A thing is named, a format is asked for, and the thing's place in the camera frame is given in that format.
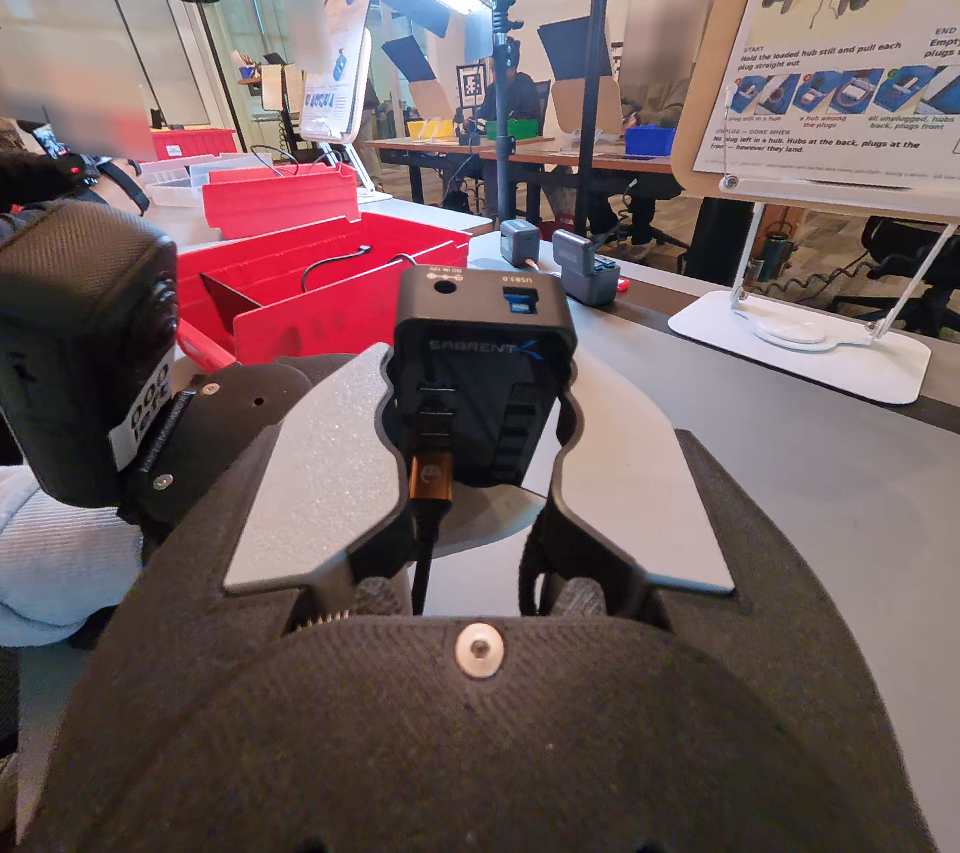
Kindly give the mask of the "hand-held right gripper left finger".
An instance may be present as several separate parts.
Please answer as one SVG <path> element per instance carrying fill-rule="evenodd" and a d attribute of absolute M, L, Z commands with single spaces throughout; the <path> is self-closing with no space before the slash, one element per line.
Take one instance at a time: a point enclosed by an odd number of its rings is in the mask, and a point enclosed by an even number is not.
<path fill-rule="evenodd" d="M 378 342 L 285 416 L 222 588 L 306 591 L 321 615 L 346 611 L 364 579 L 389 580 L 414 550 L 405 461 L 383 427 L 390 354 Z"/>

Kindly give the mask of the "red plastic bin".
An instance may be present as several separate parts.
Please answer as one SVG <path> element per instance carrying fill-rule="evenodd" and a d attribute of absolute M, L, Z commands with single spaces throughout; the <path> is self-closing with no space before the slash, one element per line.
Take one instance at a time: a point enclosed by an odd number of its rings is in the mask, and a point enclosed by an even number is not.
<path fill-rule="evenodd" d="M 213 170 L 200 194 L 208 226 L 224 240 L 361 216 L 356 177 L 344 163 Z"/>
<path fill-rule="evenodd" d="M 150 131 L 157 160 L 179 160 L 202 155 L 222 155 L 239 151 L 234 130 L 202 126 L 164 128 Z"/>
<path fill-rule="evenodd" d="M 177 341 L 201 369 L 392 343 L 402 273 L 463 269 L 470 234 L 362 212 L 178 255 Z"/>

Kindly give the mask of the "dark grey usb hub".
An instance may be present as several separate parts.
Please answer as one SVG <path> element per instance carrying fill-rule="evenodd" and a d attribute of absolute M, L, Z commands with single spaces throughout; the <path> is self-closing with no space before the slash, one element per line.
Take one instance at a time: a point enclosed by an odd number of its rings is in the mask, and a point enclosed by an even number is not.
<path fill-rule="evenodd" d="M 604 307 L 615 301 L 621 279 L 618 260 L 597 253 L 587 237 L 567 230 L 553 233 L 552 247 L 567 296 L 588 307 Z"/>
<path fill-rule="evenodd" d="M 538 267 L 542 236 L 539 227 L 521 218 L 500 222 L 500 254 L 512 267 L 524 270 Z"/>

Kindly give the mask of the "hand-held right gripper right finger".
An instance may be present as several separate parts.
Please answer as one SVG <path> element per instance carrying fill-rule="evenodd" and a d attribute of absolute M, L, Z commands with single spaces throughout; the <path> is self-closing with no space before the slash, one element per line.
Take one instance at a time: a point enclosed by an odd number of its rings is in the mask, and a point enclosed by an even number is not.
<path fill-rule="evenodd" d="M 598 583 L 611 615 L 638 611 L 651 587 L 736 590 L 670 420 L 594 354 L 575 355 L 522 487 L 546 499 L 551 572 Z"/>

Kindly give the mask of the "square marker sign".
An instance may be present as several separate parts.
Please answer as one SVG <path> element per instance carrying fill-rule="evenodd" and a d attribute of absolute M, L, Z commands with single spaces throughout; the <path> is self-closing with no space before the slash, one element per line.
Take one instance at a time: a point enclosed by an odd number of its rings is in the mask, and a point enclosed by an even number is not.
<path fill-rule="evenodd" d="M 488 85 L 485 59 L 457 66 L 457 89 L 460 108 L 475 115 L 486 100 Z"/>

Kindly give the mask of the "clear plastic bin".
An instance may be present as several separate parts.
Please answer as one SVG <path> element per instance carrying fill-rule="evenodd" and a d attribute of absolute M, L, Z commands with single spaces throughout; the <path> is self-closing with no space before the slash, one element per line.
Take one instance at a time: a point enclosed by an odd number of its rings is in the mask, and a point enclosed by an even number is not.
<path fill-rule="evenodd" d="M 149 199 L 144 217 L 174 239 L 179 249 L 221 243 L 223 233 L 210 227 L 202 188 L 210 173 L 250 169 L 258 161 L 250 154 L 201 154 L 141 164 L 140 185 Z"/>

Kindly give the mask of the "instruction board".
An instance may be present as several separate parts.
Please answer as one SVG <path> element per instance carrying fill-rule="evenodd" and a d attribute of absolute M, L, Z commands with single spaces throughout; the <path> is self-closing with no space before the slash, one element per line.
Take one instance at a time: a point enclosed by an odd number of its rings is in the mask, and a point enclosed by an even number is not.
<path fill-rule="evenodd" d="M 327 71 L 305 75 L 298 131 L 306 141 L 345 145 L 358 136 L 371 62 L 369 6 L 370 0 L 324 0 L 331 59 Z"/>
<path fill-rule="evenodd" d="M 671 153 L 703 197 L 958 223 L 958 0 L 715 0 Z"/>

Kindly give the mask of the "black office chair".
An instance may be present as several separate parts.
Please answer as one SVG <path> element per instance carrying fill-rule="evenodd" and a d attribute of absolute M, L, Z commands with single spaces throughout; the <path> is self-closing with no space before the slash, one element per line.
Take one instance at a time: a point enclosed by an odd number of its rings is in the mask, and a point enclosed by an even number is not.
<path fill-rule="evenodd" d="M 868 271 L 870 280 L 886 276 L 912 278 L 930 253 L 941 231 L 929 223 L 910 223 L 890 217 L 871 216 L 861 233 L 860 241 L 873 266 Z M 953 234 L 942 247 L 937 258 L 921 279 L 924 292 L 911 297 L 898 312 L 903 330 L 909 333 L 939 339 L 942 331 L 959 332 L 959 313 L 950 307 L 952 297 L 959 290 L 959 238 Z M 885 318 L 894 308 L 898 297 L 863 295 L 835 296 L 827 307 L 837 313 L 841 305 L 867 308 L 860 315 L 865 322 Z"/>

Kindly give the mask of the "white board stand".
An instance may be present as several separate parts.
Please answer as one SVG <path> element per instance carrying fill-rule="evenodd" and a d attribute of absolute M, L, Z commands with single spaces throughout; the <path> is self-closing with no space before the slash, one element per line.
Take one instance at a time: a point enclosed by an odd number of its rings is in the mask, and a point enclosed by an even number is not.
<path fill-rule="evenodd" d="M 749 255 L 765 207 L 752 205 L 732 290 L 704 294 L 675 313 L 668 319 L 671 332 L 865 400 L 895 406 L 916 401 L 931 351 L 918 339 L 894 332 L 893 324 L 908 295 L 955 238 L 956 224 L 944 226 L 891 312 L 864 324 L 747 291 Z"/>

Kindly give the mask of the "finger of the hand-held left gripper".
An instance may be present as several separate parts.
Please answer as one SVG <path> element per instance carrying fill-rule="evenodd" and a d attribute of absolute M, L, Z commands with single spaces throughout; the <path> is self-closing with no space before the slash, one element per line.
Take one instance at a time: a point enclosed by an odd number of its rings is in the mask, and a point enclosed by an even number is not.
<path fill-rule="evenodd" d="M 546 498 L 522 487 L 452 485 L 450 510 L 440 523 L 437 558 L 494 544 L 528 530 Z"/>

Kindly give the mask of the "black usb hub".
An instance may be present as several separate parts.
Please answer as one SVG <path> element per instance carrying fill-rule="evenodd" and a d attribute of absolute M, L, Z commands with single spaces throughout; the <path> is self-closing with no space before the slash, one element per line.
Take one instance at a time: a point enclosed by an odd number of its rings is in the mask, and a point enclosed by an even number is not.
<path fill-rule="evenodd" d="M 408 467 L 444 454 L 461 485 L 521 486 L 577 343 L 553 274 L 410 266 L 386 366 L 390 441 Z"/>

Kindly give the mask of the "black light stand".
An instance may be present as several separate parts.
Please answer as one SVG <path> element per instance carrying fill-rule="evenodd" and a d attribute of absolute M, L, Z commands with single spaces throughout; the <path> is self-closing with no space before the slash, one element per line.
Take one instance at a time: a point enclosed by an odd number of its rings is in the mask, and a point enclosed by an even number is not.
<path fill-rule="evenodd" d="M 608 0 L 590 0 L 584 58 L 581 137 L 577 163 L 574 232 L 587 235 L 590 211 L 590 187 L 594 162 L 594 138 L 601 79 L 601 63 L 606 51 L 605 30 Z"/>
<path fill-rule="evenodd" d="M 491 1 L 491 40 L 495 86 L 495 163 L 498 222 L 511 218 L 509 162 L 512 139 L 508 133 L 508 70 L 511 67 L 510 30 L 514 24 L 510 9 L 516 0 Z"/>

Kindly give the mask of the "blue plastic bin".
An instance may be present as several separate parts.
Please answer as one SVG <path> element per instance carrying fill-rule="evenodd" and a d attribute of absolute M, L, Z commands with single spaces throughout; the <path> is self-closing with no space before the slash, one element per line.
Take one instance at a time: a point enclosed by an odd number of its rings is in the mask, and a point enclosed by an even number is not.
<path fill-rule="evenodd" d="M 654 124 L 635 125 L 624 132 L 625 154 L 638 158 L 668 158 L 677 129 Z"/>

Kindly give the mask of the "person's left forearm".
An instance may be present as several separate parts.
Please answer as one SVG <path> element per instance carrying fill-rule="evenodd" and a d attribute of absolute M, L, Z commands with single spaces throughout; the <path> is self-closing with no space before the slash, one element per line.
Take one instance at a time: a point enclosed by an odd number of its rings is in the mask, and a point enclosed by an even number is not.
<path fill-rule="evenodd" d="M 43 647 L 123 602 L 143 535 L 112 508 L 59 502 L 25 465 L 1 468 L 1 646 Z"/>

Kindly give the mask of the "wooden edged desk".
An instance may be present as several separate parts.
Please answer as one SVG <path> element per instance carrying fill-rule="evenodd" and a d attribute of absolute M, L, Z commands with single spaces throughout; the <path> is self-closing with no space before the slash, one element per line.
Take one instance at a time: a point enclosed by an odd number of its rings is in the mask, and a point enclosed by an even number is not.
<path fill-rule="evenodd" d="M 458 139 L 420 140 L 412 138 L 374 139 L 369 143 L 379 153 L 384 165 L 407 167 L 411 198 L 416 203 L 424 202 L 422 169 L 438 171 L 444 168 L 452 156 L 477 158 L 484 162 L 496 159 L 492 144 L 466 145 Z M 558 149 L 553 139 L 522 139 L 510 156 L 511 183 L 523 183 L 542 187 L 550 170 L 559 169 L 561 184 L 576 187 L 579 176 L 579 155 L 574 150 Z M 625 154 L 622 146 L 612 151 L 595 152 L 591 161 L 588 186 L 599 192 L 602 186 L 627 188 L 633 181 L 642 186 L 654 199 L 675 199 L 683 191 L 673 175 L 668 157 L 645 158 Z"/>

